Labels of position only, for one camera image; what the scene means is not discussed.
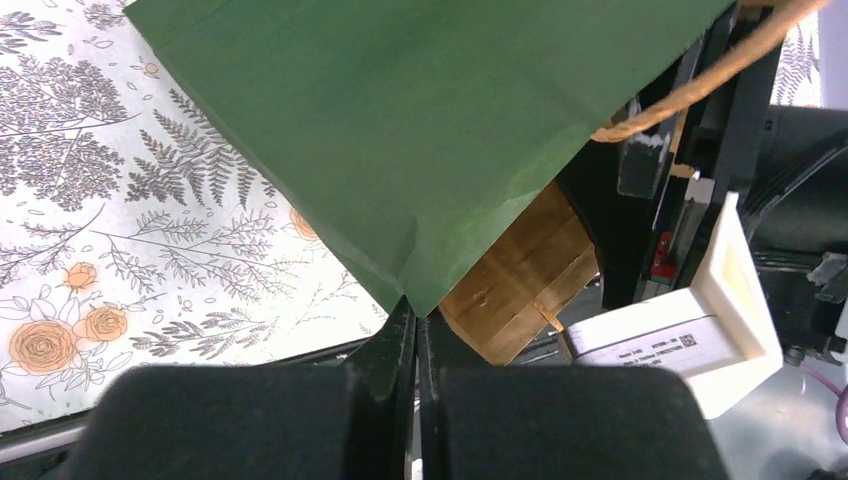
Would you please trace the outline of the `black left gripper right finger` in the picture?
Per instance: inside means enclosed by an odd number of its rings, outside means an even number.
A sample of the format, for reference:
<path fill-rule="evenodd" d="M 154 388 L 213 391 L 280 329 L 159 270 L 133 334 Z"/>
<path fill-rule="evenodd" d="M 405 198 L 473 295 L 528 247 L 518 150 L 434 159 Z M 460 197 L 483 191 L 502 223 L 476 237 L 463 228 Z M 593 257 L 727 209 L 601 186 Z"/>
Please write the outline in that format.
<path fill-rule="evenodd" d="M 427 479 L 724 479 L 700 409 L 648 367 L 488 364 L 439 313 L 418 322 Z"/>

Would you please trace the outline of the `green paper bag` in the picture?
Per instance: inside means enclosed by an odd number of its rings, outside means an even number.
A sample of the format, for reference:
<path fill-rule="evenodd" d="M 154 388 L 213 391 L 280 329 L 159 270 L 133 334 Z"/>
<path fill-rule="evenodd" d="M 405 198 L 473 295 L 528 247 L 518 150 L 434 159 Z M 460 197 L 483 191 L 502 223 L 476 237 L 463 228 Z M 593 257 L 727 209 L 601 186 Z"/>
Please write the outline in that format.
<path fill-rule="evenodd" d="M 434 310 L 557 174 L 631 304 L 622 152 L 818 1 L 137 1 L 224 138 L 378 301 Z"/>

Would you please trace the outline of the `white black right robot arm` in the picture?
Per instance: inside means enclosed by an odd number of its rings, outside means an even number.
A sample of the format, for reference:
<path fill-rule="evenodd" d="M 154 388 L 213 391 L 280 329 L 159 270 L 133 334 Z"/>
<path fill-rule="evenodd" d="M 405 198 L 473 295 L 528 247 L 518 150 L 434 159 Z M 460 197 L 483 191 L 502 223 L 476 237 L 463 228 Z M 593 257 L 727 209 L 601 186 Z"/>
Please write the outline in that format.
<path fill-rule="evenodd" d="M 680 376 L 716 478 L 847 475 L 847 114 L 821 99 L 819 1 L 737 1 L 558 176 L 601 312 L 577 364 Z"/>

